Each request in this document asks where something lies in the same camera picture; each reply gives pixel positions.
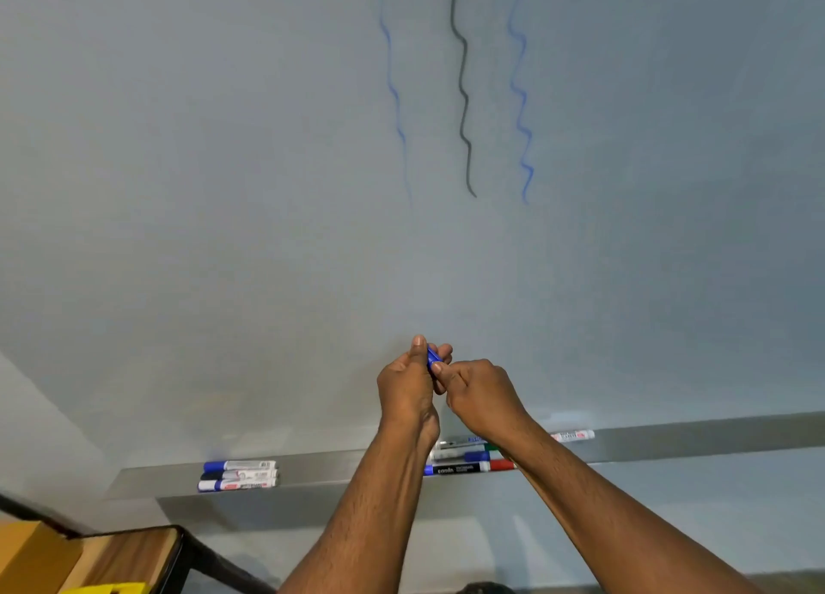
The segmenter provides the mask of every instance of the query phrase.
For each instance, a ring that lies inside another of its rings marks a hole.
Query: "whiteboard surface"
[[[118,465],[368,443],[421,332],[557,425],[825,407],[822,0],[0,0],[0,351]],[[455,430],[454,418],[442,425]]]

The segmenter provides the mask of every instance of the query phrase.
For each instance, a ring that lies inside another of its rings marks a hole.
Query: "black wavy line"
[[[469,106],[469,96],[464,89],[464,66],[467,64],[467,40],[463,35],[459,34],[459,30],[455,28],[455,0],[450,0],[449,2],[449,27],[453,30],[453,35],[459,39],[461,45],[464,47],[464,51],[461,54],[461,68],[459,70],[459,92],[461,96],[464,97],[464,112],[461,114],[459,136],[464,140],[464,144],[467,145],[467,174],[465,179],[467,182],[467,190],[477,199],[478,196],[473,192],[473,186],[469,184],[469,161],[473,155],[473,144],[464,135],[464,120],[467,120],[467,107]]]

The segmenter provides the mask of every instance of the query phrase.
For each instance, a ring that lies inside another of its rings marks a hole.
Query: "wavy line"
[[[384,32],[384,37],[387,38],[387,88],[395,98],[395,130],[398,132],[398,137],[401,138],[404,188],[407,190],[407,198],[410,204],[413,204],[413,192],[410,190],[409,180],[407,179],[407,136],[404,135],[404,131],[401,129],[401,97],[398,96],[398,90],[393,86],[393,40],[389,36],[387,25],[384,23],[384,0],[381,0],[378,24],[381,31]]]
[[[521,190],[521,200],[527,203],[527,188],[530,187],[530,182],[533,180],[533,173],[535,172],[533,166],[528,164],[524,161],[525,156],[527,155],[527,149],[530,148],[530,143],[533,140],[533,132],[521,124],[521,114],[524,113],[524,107],[527,105],[527,92],[522,88],[516,85],[516,73],[518,72],[519,67],[521,66],[521,60],[524,57],[524,51],[527,50],[527,36],[524,34],[518,33],[513,28],[513,15],[516,13],[516,8],[518,7],[520,0],[516,0],[513,3],[512,9],[510,10],[510,15],[507,17],[507,33],[518,40],[521,44],[521,52],[518,54],[518,61],[516,62],[516,67],[513,68],[512,75],[510,75],[510,89],[521,97],[521,108],[518,110],[518,117],[516,118],[516,130],[520,133],[524,133],[527,136],[527,143],[525,144],[524,151],[521,153],[521,157],[519,158],[519,165],[522,168],[527,169],[527,181],[524,183],[524,188]]]
[[[467,145],[467,170],[464,180],[467,183],[467,190],[477,199],[476,193],[473,192],[473,187],[469,184],[469,161],[473,154],[473,145],[464,134],[464,120],[467,120],[467,107],[469,106],[469,96],[464,89],[464,66],[467,64],[467,40],[463,35],[459,34],[459,30],[455,28],[455,0],[449,2],[449,27],[453,30],[453,35],[459,38],[464,51],[461,54],[461,68],[459,69],[459,92],[464,97],[464,112],[461,114],[461,124],[459,125],[459,136]]]

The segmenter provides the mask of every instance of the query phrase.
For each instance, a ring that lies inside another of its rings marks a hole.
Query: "hand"
[[[421,442],[431,449],[438,439],[438,412],[432,405],[435,380],[427,370],[427,341],[416,336],[410,349],[386,365],[378,375],[381,399],[381,429],[410,429],[419,432]],[[453,347],[430,344],[444,364],[452,361]]]
[[[506,446],[508,436],[534,424],[521,404],[507,372],[489,359],[432,365],[439,393],[446,390],[447,405],[485,440]]]

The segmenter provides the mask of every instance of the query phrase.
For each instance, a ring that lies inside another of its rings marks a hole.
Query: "person's left arm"
[[[281,594],[396,592],[424,464],[439,434],[427,370],[427,341],[378,375],[381,422],[332,519]],[[446,362],[452,347],[431,345]]]

